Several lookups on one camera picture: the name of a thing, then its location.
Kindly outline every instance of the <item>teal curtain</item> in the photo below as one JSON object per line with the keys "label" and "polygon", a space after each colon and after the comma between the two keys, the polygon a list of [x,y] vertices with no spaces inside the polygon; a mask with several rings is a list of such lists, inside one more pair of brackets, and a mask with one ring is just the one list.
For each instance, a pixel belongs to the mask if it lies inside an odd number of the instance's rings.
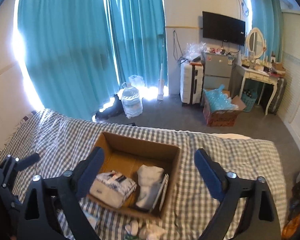
{"label": "teal curtain", "polygon": [[[157,86],[165,40],[162,0],[107,0],[120,81],[140,75],[146,86]],[[167,50],[163,50],[167,82]]]}
{"label": "teal curtain", "polygon": [[103,0],[19,0],[18,30],[46,108],[91,120],[119,90]]}
{"label": "teal curtain", "polygon": [[282,58],[283,18],[279,0],[251,0],[252,27],[257,27],[267,41],[266,56],[274,52],[278,62]]}

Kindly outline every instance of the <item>silver bolt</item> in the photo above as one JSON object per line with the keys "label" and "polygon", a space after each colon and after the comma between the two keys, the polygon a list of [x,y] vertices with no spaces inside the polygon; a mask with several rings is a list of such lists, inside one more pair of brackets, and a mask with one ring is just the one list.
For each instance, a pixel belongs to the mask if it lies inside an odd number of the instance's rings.
{"label": "silver bolt", "polygon": [[65,176],[65,177],[70,177],[71,175],[72,175],[72,171],[65,171],[63,173],[63,176]]}
{"label": "silver bolt", "polygon": [[33,181],[38,181],[40,179],[41,179],[40,175],[34,175],[33,178],[32,178]]}
{"label": "silver bolt", "polygon": [[227,177],[228,178],[231,178],[231,179],[235,179],[237,177],[237,174],[235,174],[234,172],[232,171],[228,171],[227,172]]}
{"label": "silver bolt", "polygon": [[265,183],[266,179],[264,177],[258,177],[258,181],[261,183]]}

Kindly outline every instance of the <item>vanity table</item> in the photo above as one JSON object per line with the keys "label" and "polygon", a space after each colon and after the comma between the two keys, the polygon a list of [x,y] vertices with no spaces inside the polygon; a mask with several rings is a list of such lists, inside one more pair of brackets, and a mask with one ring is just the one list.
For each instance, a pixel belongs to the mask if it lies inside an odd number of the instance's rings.
{"label": "vanity table", "polygon": [[277,92],[277,83],[278,83],[279,78],[272,77],[269,74],[267,74],[266,72],[257,71],[257,70],[253,70],[250,68],[245,68],[243,66],[237,66],[237,70],[238,70],[238,73],[243,77],[242,83],[241,83],[241,88],[240,88],[240,94],[239,94],[240,98],[241,98],[241,95],[243,92],[243,87],[244,87],[244,83],[246,82],[246,79],[252,79],[252,80],[263,83],[263,87],[262,87],[261,95],[259,97],[258,105],[260,104],[260,100],[262,98],[262,95],[263,95],[263,92],[265,89],[265,84],[273,85],[273,92],[272,92],[272,95],[271,95],[269,102],[267,104],[267,107],[266,107],[265,115],[268,115],[269,106],[272,102],[272,99],[274,98],[275,93]]}

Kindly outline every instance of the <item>large plastic water bottle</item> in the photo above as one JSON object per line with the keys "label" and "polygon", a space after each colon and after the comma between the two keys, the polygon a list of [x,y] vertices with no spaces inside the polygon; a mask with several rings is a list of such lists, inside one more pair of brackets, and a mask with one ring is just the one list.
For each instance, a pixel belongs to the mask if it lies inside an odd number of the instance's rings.
{"label": "large plastic water bottle", "polygon": [[130,119],[142,114],[142,101],[139,96],[139,90],[131,86],[130,83],[122,92],[122,106],[126,116]]}

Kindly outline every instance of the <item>gingham fabric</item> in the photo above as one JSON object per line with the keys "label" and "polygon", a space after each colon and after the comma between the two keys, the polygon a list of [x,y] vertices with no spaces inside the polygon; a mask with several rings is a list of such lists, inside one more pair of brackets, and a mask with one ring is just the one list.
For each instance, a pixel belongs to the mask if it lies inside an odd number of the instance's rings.
{"label": "gingham fabric", "polygon": [[[41,157],[38,163],[19,172],[13,193],[23,201],[34,175],[51,178],[74,169],[79,161],[87,158],[102,131],[176,145],[181,149],[179,179],[165,219],[159,223],[168,231],[164,239],[198,239],[219,205],[217,200],[211,198],[194,165],[194,152],[199,148],[204,148],[214,161],[219,162],[226,171],[236,172],[240,178],[265,177],[274,197],[282,228],[287,208],[286,188],[279,155],[272,142],[222,139],[189,131],[93,123],[68,118],[50,109],[27,120],[0,153],[0,162],[7,154],[20,159],[33,153],[39,153]],[[244,199],[238,203],[226,239],[234,235],[244,203]],[[87,198],[83,198],[80,205],[97,218],[96,232],[101,239],[124,238],[124,226],[133,218],[101,208]],[[58,218],[65,236],[73,239],[62,212]]]}

